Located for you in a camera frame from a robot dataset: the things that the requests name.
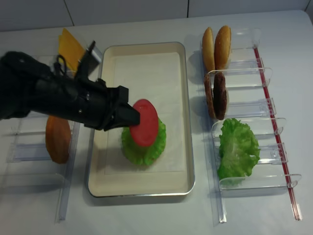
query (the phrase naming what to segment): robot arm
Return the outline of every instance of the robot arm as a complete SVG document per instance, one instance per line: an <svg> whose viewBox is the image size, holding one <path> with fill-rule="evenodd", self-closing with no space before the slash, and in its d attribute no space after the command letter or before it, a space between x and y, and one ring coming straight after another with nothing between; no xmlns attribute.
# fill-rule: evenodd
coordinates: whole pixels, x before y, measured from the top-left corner
<svg viewBox="0 0 313 235"><path fill-rule="evenodd" d="M0 120L22 118L36 111L96 130L138 125L140 115L128 104L127 88L108 88L101 79L88 79L94 44L81 59L74 79L67 76L61 55L52 72L27 54L6 53L0 59Z"/></svg>

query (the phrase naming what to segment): clear acrylic holder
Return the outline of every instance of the clear acrylic holder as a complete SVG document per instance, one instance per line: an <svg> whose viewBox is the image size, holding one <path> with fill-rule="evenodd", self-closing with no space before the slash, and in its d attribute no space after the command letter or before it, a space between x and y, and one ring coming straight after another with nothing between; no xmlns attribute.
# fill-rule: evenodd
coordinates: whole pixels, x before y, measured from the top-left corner
<svg viewBox="0 0 313 235"><path fill-rule="evenodd" d="M47 186L59 188L55 221L60 222L66 218L80 123L69 121L71 129L69 158L66 164L58 165L52 162L45 147L47 118L47 115L31 112L27 117L19 119L17 125L11 126L11 131L7 133L7 135L14 136L14 142L11 144L11 151L7 158L10 168L18 168L19 163L27 162L36 167L30 167L21 174L9 171L0 175L0 188Z"/></svg>
<svg viewBox="0 0 313 235"><path fill-rule="evenodd" d="M291 199L291 207L295 220L301 220L301 212L296 202L293 188L301 179L300 174L290 174L287 167L287 153L285 145L280 140L286 120L275 118L276 109L273 99L268 94L268 85L271 80L272 70L265 68L258 52L261 31L259 29L232 29L231 55L228 68L225 70L211 71L209 74L212 87L214 86L214 75L222 72L225 76L226 88L238 95L242 91L261 89L262 99L244 102L232 102L229 99L228 109L225 118L241 119L247 123L260 146L260 160L253 168L249 177L225 178L219 180L217 170L220 165L219 157L219 135L223 120L211 119L206 113L204 123L207 126L208 135L204 133L204 141L208 143L205 147L206 163L209 177L209 187L212 192L212 210L218 215L219 223L225 223L226 209L224 198L226 197L249 197L276 195L288 192Z"/></svg>

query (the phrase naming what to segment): metal tray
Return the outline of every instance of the metal tray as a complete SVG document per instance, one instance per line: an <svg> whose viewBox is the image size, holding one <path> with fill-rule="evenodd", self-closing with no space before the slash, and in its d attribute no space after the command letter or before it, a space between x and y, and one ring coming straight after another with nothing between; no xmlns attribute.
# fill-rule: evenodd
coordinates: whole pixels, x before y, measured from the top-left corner
<svg viewBox="0 0 313 235"><path fill-rule="evenodd" d="M104 53L101 77L129 88L129 104L146 98L166 125L163 154L150 167L131 164L122 128L95 131L88 189L95 197L186 195L195 183L185 48L159 43L115 46Z"/></svg>

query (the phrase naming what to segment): red tomato slice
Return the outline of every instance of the red tomato slice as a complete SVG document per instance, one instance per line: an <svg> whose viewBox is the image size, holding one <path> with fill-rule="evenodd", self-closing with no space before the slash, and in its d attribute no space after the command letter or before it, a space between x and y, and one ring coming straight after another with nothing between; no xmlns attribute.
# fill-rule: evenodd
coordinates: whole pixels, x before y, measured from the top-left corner
<svg viewBox="0 0 313 235"><path fill-rule="evenodd" d="M146 99L138 100L133 108L140 113L140 124L130 126L133 140L140 146L150 146L154 143L158 133L157 111Z"/></svg>

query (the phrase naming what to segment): lettuce leaf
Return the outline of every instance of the lettuce leaf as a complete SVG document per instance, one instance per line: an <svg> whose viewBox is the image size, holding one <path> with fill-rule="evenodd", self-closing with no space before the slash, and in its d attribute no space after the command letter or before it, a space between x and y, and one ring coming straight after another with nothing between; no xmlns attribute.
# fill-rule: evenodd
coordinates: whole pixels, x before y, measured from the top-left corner
<svg viewBox="0 0 313 235"><path fill-rule="evenodd" d="M260 159L260 149L249 125L242 124L235 118L226 119L221 131L221 165L218 169L220 180L250 176Z"/></svg>

